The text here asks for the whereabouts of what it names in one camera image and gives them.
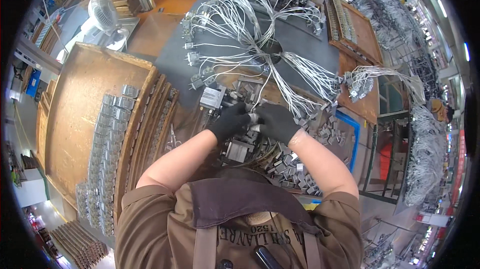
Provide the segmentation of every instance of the fluorescent light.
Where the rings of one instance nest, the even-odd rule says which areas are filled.
[[[440,8],[442,9],[441,12],[443,13],[443,16],[447,18],[447,12],[445,12],[444,5],[441,3],[441,0],[438,0],[438,4],[440,5]]]
[[[469,47],[467,46],[467,43],[464,42],[463,46],[465,47],[465,58],[467,62],[470,62],[470,54],[469,54]]]

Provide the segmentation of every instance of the black glove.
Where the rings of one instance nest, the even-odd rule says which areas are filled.
[[[238,103],[222,111],[222,115],[208,127],[220,143],[242,131],[242,127],[250,122],[245,110],[245,103]]]
[[[290,111],[279,104],[262,104],[255,112],[264,124],[260,125],[260,132],[269,138],[288,145],[293,135],[300,129]]]

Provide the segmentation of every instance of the gray work table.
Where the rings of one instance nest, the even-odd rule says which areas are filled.
[[[198,9],[201,3],[206,1],[207,0],[197,0],[191,10]],[[270,25],[270,20],[261,12],[255,13],[257,14],[262,32],[265,32]],[[312,29],[312,27],[307,27],[305,21],[301,18],[290,16],[288,22],[277,19],[275,21],[274,37],[282,46],[283,51],[296,53],[336,74],[339,68],[339,50],[328,44],[327,31],[322,31],[317,38],[311,33],[304,32],[303,29],[308,30]],[[194,50],[185,50],[183,48],[185,41],[182,38],[182,31],[182,25],[177,25],[177,28],[161,50],[159,57],[155,60],[154,65],[159,69],[160,73],[166,74],[167,80],[174,88],[180,91],[179,102],[182,107],[192,109],[198,101],[202,90],[189,90],[188,84],[190,83],[190,77],[198,73],[199,68],[189,66],[188,61],[185,60],[187,53]],[[234,39],[220,38],[208,31],[204,31],[202,34],[196,33],[193,39],[195,44],[211,43],[241,46],[238,41]],[[245,52],[245,50],[242,49],[211,45],[201,45],[197,46],[197,48],[196,51],[198,51],[201,56],[232,56]],[[208,63],[209,62],[206,62],[202,69],[211,66],[211,64]],[[275,64],[275,68],[289,84],[309,91],[312,94],[315,93],[303,78],[285,61],[281,60]]]

